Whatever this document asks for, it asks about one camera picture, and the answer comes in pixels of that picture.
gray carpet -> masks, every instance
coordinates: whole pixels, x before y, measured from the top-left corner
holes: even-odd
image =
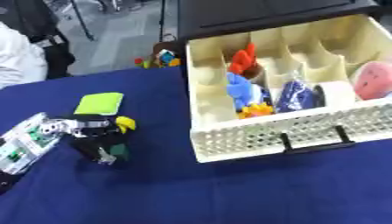
[[[166,1],[164,33],[177,36],[177,0]],[[134,58],[147,57],[158,42],[161,1],[123,0],[122,10],[106,14],[91,3],[78,3],[88,29],[97,38],[84,35],[74,12],[60,15],[59,28],[71,42],[77,61],[70,74],[94,74],[134,67]]]

metal stand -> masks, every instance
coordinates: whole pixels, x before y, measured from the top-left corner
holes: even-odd
[[[161,18],[159,20],[159,42],[164,41],[165,10],[166,10],[166,0],[162,0]]]
[[[71,2],[71,5],[73,6],[73,9],[75,10],[76,16],[79,19],[81,28],[83,29],[84,33],[86,34],[86,37],[91,40],[94,41],[95,37],[94,35],[90,32],[90,30],[88,29],[88,27],[86,26],[86,23],[83,20],[83,17],[81,16],[81,12],[79,11],[78,5],[76,4],[76,2],[74,0],[69,0]]]

white plastic drawer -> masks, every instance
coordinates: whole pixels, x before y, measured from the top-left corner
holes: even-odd
[[[234,53],[249,41],[265,69],[263,84],[277,99],[288,75],[301,67],[303,79],[315,85],[349,81],[370,60],[390,58],[392,36],[364,15],[336,17],[307,24],[195,39],[186,46],[191,138],[199,162],[282,153],[293,148],[340,141],[336,126],[355,142],[391,137],[392,104],[388,99],[357,101],[345,108],[314,108],[244,120],[238,119],[227,94],[226,72]]]

blue tablecloth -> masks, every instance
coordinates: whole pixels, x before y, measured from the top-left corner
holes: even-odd
[[[71,113],[83,95],[125,94],[137,120],[118,171],[66,140],[0,196],[0,223],[390,223],[391,141],[302,155],[198,164],[177,68],[128,70],[7,87],[0,132],[38,112]]]

drawer handle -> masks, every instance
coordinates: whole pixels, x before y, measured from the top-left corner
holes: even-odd
[[[311,152],[311,151],[324,151],[324,150],[338,149],[343,147],[350,147],[355,144],[355,141],[350,140],[343,126],[337,125],[334,127],[334,129],[336,130],[336,132],[340,137],[341,140],[340,143],[327,143],[327,144],[301,147],[296,149],[292,148],[289,136],[286,133],[282,133],[280,134],[280,138],[285,148],[283,153],[295,154],[295,153],[304,153],[304,152]]]

